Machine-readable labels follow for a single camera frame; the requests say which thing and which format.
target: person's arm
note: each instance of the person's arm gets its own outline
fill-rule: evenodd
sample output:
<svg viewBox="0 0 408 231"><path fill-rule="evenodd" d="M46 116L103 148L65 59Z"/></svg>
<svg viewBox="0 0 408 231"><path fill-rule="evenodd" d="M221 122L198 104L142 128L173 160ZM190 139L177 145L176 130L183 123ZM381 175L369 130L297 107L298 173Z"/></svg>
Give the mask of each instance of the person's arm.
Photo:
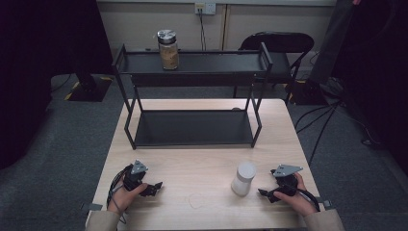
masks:
<svg viewBox="0 0 408 231"><path fill-rule="evenodd" d="M112 196L108 205L107 211L92 211L86 224L87 231L115 231L120 216L132 204L135 197L147 188L147 184L143 183L134 190L128 192L123 187L120 187Z"/></svg>
<svg viewBox="0 0 408 231"><path fill-rule="evenodd" d="M306 191L303 178L295 173L297 188ZM307 201L299 192L288 196L281 192L274 192L274 196L290 204L295 211L303 216L309 231L343 231L342 220L336 210L318 212L316 207Z"/></svg>

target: power outlet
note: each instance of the power outlet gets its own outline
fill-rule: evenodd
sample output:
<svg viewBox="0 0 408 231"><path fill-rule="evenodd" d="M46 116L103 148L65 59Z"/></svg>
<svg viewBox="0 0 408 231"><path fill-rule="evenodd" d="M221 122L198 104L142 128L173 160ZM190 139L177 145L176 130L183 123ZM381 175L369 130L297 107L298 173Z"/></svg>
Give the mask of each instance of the power outlet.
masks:
<svg viewBox="0 0 408 231"><path fill-rule="evenodd" d="M216 14L216 4L206 3L205 4L205 14Z"/></svg>
<svg viewBox="0 0 408 231"><path fill-rule="evenodd" d="M202 14L205 14L205 3L195 3L194 4L194 13L200 14L200 11Z"/></svg>
<svg viewBox="0 0 408 231"><path fill-rule="evenodd" d="M216 14L215 3L194 3L194 13L200 14Z"/></svg>

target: jar lid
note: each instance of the jar lid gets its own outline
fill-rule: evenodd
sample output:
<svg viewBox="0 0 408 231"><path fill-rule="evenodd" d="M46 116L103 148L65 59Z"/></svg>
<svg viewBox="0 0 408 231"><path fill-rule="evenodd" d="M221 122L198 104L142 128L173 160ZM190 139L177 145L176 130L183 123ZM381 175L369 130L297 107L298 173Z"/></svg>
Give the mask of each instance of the jar lid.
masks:
<svg viewBox="0 0 408 231"><path fill-rule="evenodd" d="M161 30L157 33L157 40L161 44L172 44L176 41L176 33L172 30Z"/></svg>
<svg viewBox="0 0 408 231"><path fill-rule="evenodd" d="M243 182L251 182L255 177L256 167L250 162L240 163L237 169L237 176Z"/></svg>

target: white cup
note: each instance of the white cup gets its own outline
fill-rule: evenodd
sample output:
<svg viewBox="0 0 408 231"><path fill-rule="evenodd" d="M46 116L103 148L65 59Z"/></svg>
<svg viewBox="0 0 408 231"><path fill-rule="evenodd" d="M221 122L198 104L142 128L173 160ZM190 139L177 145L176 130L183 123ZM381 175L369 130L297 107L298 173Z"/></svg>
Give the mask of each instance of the white cup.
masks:
<svg viewBox="0 0 408 231"><path fill-rule="evenodd" d="M250 162L243 162L237 168L237 175L231 183L231 189L240 196L249 193L252 179L255 177L256 167Z"/></svg>

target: black metal shelf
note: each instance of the black metal shelf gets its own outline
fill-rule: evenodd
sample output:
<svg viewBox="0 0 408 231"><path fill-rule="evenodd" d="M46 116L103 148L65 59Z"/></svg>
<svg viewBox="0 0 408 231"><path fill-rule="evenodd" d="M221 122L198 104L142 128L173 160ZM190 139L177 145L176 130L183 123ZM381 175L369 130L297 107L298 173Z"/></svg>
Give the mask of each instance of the black metal shelf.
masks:
<svg viewBox="0 0 408 231"><path fill-rule="evenodd" d="M252 144L246 111L144 111L136 146Z"/></svg>
<svg viewBox="0 0 408 231"><path fill-rule="evenodd" d="M262 128L252 85L255 78L271 73L272 61L264 44L259 51L180 51L180 65L174 70L162 67L159 52L127 52L124 45L116 54L113 69L128 110L125 132L134 149L137 146L248 144L254 146ZM129 104L120 75L129 74L134 97ZM138 88L248 86L244 107L231 110L145 110ZM129 124L135 103L140 108L138 130L134 138ZM252 134L247 114L252 103L258 128Z"/></svg>

